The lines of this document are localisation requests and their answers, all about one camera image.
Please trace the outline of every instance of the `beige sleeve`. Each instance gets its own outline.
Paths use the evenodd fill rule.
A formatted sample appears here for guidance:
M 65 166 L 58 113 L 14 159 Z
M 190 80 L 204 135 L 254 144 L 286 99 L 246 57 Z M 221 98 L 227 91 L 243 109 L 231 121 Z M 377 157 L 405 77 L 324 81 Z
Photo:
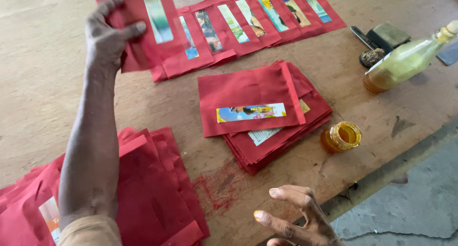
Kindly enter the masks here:
M 59 246 L 122 246 L 116 222 L 107 216 L 88 216 L 69 224 L 60 234 Z

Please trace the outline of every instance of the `glue jar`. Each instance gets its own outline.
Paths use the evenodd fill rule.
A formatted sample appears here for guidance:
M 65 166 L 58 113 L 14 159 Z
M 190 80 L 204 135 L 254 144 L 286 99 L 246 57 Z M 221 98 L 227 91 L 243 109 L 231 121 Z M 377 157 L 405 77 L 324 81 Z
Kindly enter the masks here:
M 361 130 L 354 123 L 340 122 L 321 132 L 321 145 L 331 153 L 353 149 L 361 141 Z

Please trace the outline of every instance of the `glass bottle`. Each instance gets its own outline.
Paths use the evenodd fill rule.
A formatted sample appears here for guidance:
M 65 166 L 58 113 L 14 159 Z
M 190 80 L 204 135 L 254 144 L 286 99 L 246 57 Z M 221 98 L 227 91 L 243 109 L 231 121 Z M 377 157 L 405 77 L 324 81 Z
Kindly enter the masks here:
M 361 130 L 354 123 L 340 122 L 321 132 L 321 145 L 330 153 L 353 149 L 361 141 Z
M 428 68 L 442 46 L 456 37 L 458 21 L 440 28 L 430 38 L 400 45 L 366 72 L 364 86 L 375 93 L 387 91 Z

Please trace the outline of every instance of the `table surface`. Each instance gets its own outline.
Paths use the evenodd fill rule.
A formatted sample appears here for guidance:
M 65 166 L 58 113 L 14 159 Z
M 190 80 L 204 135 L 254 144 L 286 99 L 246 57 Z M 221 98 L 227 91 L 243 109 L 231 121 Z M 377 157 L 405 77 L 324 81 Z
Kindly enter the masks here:
M 82 91 L 84 18 L 94 0 L 0 0 L 0 187 L 61 155 Z M 177 7 L 202 0 L 175 0 Z M 389 20 L 414 39 L 458 19 L 458 0 L 328 0 L 363 32 Z M 268 189 L 311 187 L 324 202 L 438 130 L 458 113 L 458 65 L 438 59 L 409 81 L 380 95 L 366 91 L 367 50 L 343 28 L 278 48 L 263 49 L 214 70 L 154 84 L 149 72 L 118 75 L 118 129 L 171 126 L 195 183 L 212 237 L 205 245 L 254 245 L 271 235 L 253 219 L 261 209 L 286 220 L 300 212 L 274 201 Z M 255 176 L 241 170 L 221 137 L 203 138 L 197 77 L 293 62 L 334 109 L 330 123 L 357 124 L 362 144 L 330 155 L 317 129 Z

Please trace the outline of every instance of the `stack of red paper bags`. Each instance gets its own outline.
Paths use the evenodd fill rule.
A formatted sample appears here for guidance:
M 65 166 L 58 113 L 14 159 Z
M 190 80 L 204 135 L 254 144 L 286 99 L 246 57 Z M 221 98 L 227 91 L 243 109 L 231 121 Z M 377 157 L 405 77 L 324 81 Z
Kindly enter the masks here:
M 172 0 L 124 2 L 108 22 L 142 20 L 146 33 L 127 45 L 122 72 L 150 69 L 155 82 L 346 27 L 326 0 L 204 0 L 180 9 Z
M 293 86 L 284 81 L 288 77 Z M 327 122 L 332 113 L 312 83 L 291 62 L 277 61 L 269 67 L 199 77 L 198 83 L 204 136 L 222 134 L 239 165 L 250 174 L 257 173 L 292 143 Z M 295 97 L 293 102 L 300 105 L 305 122 L 291 125 L 297 112 L 289 107 L 288 97 Z M 284 103 L 286 116 L 232 121 L 234 118 L 229 114 L 221 115 L 224 108 L 237 111 L 232 106 L 252 104 L 262 108 L 279 102 Z
M 135 132 L 128 127 L 118 133 L 118 140 L 116 222 L 123 245 L 193 246 L 209 237 L 170 128 Z M 64 155 L 33 168 L 16 184 L 0 190 L 0 245 L 57 242 L 55 202 L 63 159 Z

